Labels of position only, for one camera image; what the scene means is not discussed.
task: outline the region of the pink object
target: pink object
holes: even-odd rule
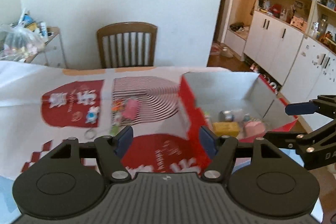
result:
[[[137,115],[138,108],[139,108],[139,102],[137,100],[132,98],[128,99],[125,110],[123,111],[123,116],[126,119],[130,119],[133,121]]]
[[[255,135],[263,134],[266,130],[264,124],[260,121],[251,121],[245,123],[246,137],[252,137]]]

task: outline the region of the robotic arm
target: robotic arm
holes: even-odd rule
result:
[[[335,96],[286,107],[289,115],[314,112],[335,119]],[[22,173],[13,186],[24,223],[318,223],[310,213],[320,187],[306,169],[336,162],[336,120],[306,135],[268,132],[253,143],[199,130],[212,162],[196,173],[137,173],[120,163],[133,130],[93,143],[69,138]],[[305,168],[278,148],[295,149]],[[96,158],[100,174],[81,165]],[[251,164],[232,173],[237,158]]]

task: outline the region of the printed tablecloth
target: printed tablecloth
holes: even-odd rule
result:
[[[108,135],[112,98],[118,96],[137,96],[140,100],[133,125],[133,152],[122,161],[132,175],[136,171],[199,171],[192,154],[185,149],[187,128],[177,109],[177,90],[182,74],[210,70],[224,69],[77,71],[1,61],[0,176],[14,180],[68,137],[87,142]],[[99,114],[92,120],[88,114],[95,109]],[[82,162],[96,168],[95,159]]]

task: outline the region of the chair backrest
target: chair backrest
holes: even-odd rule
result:
[[[102,68],[153,66],[157,30],[145,22],[116,23],[99,29]]]

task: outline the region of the red and white box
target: red and white box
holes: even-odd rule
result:
[[[205,112],[212,122],[218,122],[220,111],[243,109],[273,131],[289,131],[296,122],[285,113],[283,100],[254,72],[188,72],[181,78],[178,94],[181,117],[188,125],[189,142],[202,169],[210,163],[199,143],[199,128],[207,126]],[[258,136],[240,133],[237,138],[252,142]]]

